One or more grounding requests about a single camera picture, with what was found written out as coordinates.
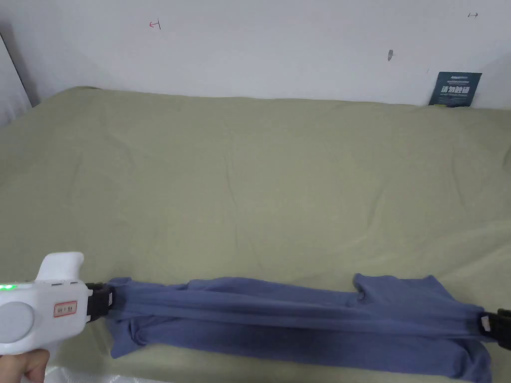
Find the wall mark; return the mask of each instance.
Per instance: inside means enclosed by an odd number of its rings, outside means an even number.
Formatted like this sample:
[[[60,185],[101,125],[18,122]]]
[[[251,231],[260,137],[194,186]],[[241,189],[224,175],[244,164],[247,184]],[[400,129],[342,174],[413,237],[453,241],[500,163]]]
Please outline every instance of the wall mark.
[[[150,26],[151,28],[154,28],[154,26],[155,26],[155,25],[158,25],[158,28],[160,28],[160,30],[161,30],[161,27],[160,27],[160,25],[159,25],[159,18],[157,18],[156,20],[158,20],[158,22],[152,22],[152,21],[150,21],[150,22],[149,22],[149,26]]]

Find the red label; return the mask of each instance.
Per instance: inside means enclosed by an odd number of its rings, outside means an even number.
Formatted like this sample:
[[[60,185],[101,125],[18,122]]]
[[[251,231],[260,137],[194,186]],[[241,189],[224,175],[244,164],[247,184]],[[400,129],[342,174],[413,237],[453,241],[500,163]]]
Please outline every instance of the red label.
[[[65,317],[66,315],[76,314],[77,301],[57,303],[53,308],[53,317]]]

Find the sticker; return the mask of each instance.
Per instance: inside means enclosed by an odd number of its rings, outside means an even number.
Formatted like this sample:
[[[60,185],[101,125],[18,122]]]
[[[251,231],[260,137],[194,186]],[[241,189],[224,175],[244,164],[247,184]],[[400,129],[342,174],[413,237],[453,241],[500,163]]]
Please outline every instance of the sticker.
[[[53,309],[53,317],[58,318],[76,314],[77,306],[77,301],[57,303]]]
[[[481,73],[440,72],[429,105],[470,106]]]
[[[484,328],[484,331],[490,332],[492,328],[490,327],[490,319],[488,318],[488,315],[485,317],[481,317],[481,324]]]

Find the green led light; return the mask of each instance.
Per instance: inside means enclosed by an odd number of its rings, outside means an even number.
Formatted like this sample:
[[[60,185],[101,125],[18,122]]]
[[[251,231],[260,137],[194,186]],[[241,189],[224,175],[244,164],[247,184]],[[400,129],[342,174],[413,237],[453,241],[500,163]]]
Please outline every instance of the green led light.
[[[15,284],[0,284],[0,290],[14,290],[17,288]]]

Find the red pen mark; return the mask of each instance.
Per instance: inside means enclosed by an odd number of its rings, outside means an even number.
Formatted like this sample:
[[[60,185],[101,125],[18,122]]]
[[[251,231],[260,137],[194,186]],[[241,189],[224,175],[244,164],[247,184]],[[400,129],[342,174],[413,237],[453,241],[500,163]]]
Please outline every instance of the red pen mark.
[[[161,27],[159,26],[159,19],[157,19],[157,20],[158,20],[158,22],[150,22],[150,23],[149,23],[149,26],[150,26],[151,28],[154,28],[154,26],[155,26],[155,25],[158,25],[158,28],[160,28],[160,30],[161,30]]]

